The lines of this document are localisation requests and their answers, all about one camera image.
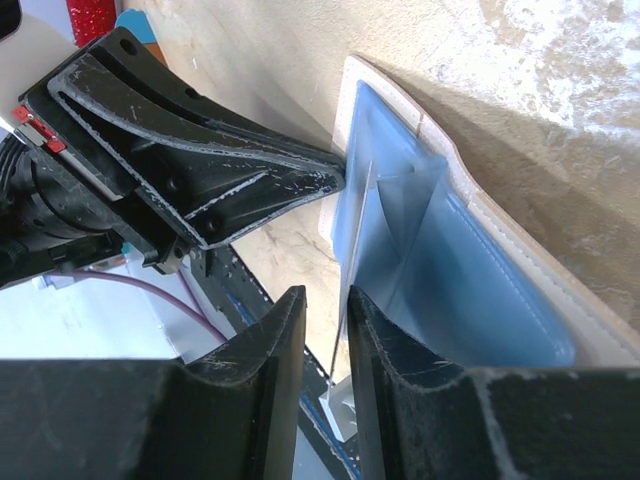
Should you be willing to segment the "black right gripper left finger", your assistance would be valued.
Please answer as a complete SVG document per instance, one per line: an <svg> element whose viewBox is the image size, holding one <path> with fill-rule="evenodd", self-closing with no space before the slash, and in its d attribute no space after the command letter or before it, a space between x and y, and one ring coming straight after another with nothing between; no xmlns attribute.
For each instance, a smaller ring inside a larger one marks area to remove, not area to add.
<svg viewBox="0 0 640 480"><path fill-rule="evenodd" d="M179 360L5 360L5 479L239 479L226 390Z"/></svg>

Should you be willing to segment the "beige card holder wallet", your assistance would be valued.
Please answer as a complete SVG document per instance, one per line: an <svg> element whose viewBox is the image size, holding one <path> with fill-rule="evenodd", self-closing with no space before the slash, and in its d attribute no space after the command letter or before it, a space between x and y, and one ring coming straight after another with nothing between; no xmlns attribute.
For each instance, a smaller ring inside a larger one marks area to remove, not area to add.
<svg viewBox="0 0 640 480"><path fill-rule="evenodd" d="M372 163L350 288L414 339L468 367L638 365L638 334L478 185L422 107L356 56L332 143L347 170ZM318 225L331 246L339 195Z"/></svg>

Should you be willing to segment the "grey truss piece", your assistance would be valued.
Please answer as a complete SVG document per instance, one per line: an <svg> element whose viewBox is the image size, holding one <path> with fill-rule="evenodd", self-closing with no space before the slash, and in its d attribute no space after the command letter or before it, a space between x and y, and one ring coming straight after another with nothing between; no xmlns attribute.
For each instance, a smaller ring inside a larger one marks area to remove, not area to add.
<svg viewBox="0 0 640 480"><path fill-rule="evenodd" d="M331 385L319 397L322 410L335 438L345 443L357 433L357 420L351 376Z"/></svg>

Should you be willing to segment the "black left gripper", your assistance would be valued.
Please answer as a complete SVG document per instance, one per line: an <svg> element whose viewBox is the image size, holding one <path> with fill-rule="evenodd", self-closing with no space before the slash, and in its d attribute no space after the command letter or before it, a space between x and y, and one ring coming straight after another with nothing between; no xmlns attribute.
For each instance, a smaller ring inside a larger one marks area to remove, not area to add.
<svg viewBox="0 0 640 480"><path fill-rule="evenodd" d="M119 27L10 102L1 144L1 285L69 273L127 243L172 273L340 191L336 154L199 94Z"/></svg>

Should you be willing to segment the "black VIP card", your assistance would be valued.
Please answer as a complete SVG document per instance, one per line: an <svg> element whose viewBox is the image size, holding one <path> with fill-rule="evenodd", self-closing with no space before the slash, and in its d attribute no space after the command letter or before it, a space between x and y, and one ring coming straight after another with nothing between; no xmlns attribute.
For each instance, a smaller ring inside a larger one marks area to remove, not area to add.
<svg viewBox="0 0 640 480"><path fill-rule="evenodd" d="M338 327L329 369L330 380L336 375L341 343L347 336L346 309L350 286L358 263L358 242L365 216L367 192L372 178L372 163L348 165L345 189L337 198L331 229L332 248L340 265Z"/></svg>

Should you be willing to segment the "blue and orange block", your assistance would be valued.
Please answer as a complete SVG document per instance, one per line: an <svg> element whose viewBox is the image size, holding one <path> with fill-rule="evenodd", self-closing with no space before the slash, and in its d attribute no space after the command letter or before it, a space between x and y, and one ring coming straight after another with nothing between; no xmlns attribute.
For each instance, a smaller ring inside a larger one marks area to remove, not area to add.
<svg viewBox="0 0 640 480"><path fill-rule="evenodd" d="M123 10L117 16L115 26L129 30L159 62L164 66L167 65L147 16L142 10Z"/></svg>

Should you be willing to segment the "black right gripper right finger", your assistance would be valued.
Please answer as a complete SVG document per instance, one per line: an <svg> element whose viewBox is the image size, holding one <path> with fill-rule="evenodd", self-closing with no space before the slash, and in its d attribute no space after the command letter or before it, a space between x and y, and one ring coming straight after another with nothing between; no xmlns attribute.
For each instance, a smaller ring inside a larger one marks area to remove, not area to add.
<svg viewBox="0 0 640 480"><path fill-rule="evenodd" d="M366 479L635 479L635 368L465 368L347 301Z"/></svg>

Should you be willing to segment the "red glitter microphone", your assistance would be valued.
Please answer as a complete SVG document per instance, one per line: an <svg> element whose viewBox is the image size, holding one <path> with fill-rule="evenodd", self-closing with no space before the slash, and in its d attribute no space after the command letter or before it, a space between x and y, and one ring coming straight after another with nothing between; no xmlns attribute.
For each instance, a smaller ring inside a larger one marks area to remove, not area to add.
<svg viewBox="0 0 640 480"><path fill-rule="evenodd" d="M67 0L74 43L81 48L109 33L116 23L120 1Z"/></svg>

